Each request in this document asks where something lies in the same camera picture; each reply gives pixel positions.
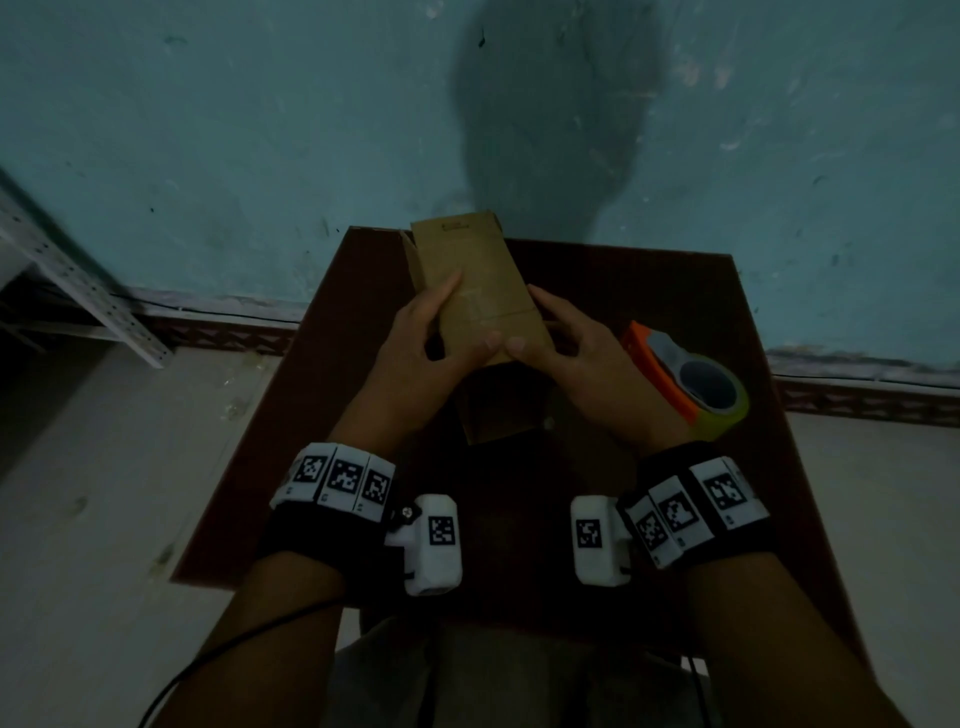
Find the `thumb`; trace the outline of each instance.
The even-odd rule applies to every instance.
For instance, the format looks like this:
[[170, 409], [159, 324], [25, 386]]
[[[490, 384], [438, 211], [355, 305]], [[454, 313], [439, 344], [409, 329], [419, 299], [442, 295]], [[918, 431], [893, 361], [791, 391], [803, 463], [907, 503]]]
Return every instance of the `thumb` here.
[[491, 357], [500, 351], [502, 344], [503, 334], [499, 331], [488, 331], [472, 346], [465, 347], [443, 359], [441, 365], [452, 380], [451, 386], [456, 386], [470, 372], [480, 369], [490, 361]]
[[506, 349], [514, 359], [543, 372], [557, 383], [566, 379], [570, 357], [557, 353], [552, 347], [522, 336], [512, 336], [507, 339]]

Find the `hand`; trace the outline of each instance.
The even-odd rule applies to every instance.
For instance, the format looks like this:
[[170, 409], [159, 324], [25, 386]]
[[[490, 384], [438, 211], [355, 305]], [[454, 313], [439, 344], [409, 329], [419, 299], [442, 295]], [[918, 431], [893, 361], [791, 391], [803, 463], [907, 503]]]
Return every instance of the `hand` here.
[[564, 356], [514, 337], [507, 340], [510, 356], [553, 378], [588, 420], [642, 454], [692, 439], [686, 420], [640, 373], [607, 327], [569, 301], [535, 285], [527, 287], [557, 317], [579, 350], [576, 356]]
[[426, 357], [427, 328], [460, 278], [458, 271], [396, 313], [367, 381], [330, 432], [332, 442], [388, 457], [404, 437], [437, 414], [465, 376], [500, 350], [502, 335], [488, 331], [472, 347], [445, 359]]

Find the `person's left hand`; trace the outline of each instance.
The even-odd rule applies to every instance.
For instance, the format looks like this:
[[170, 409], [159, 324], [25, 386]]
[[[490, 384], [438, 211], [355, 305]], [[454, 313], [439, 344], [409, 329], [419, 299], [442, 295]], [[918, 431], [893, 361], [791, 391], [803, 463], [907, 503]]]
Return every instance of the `person's left hand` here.
[[330, 432], [330, 441], [388, 457], [407, 435], [426, 425], [470, 372], [499, 351], [503, 336], [488, 331], [472, 347], [430, 361], [423, 345], [430, 322], [460, 284], [458, 271], [422, 291], [394, 318], [387, 340], [360, 392]]

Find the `person's right hand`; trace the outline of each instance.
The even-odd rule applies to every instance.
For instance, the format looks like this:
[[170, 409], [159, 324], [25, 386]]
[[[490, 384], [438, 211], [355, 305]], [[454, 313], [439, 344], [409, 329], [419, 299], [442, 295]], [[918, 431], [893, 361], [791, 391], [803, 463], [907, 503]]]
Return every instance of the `person's right hand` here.
[[611, 331], [570, 301], [527, 286], [561, 322], [579, 350], [565, 356], [521, 337], [507, 340], [507, 353], [560, 385], [584, 416], [642, 454], [689, 442], [690, 427], [640, 373]]

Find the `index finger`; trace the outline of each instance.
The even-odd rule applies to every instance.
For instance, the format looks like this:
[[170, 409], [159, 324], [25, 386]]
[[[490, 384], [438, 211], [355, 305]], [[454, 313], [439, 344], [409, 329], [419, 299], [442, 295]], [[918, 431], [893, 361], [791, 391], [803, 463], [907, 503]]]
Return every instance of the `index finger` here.
[[446, 300], [450, 298], [450, 294], [460, 285], [462, 277], [463, 271], [454, 271], [446, 277], [444, 282], [420, 292], [410, 302], [410, 315], [413, 320], [424, 327], [433, 321]]
[[596, 325], [593, 319], [567, 299], [554, 296], [532, 283], [528, 284], [527, 288], [530, 289], [530, 295], [534, 297], [537, 303], [556, 316], [569, 329], [570, 335], [578, 344], [587, 335], [590, 328]]

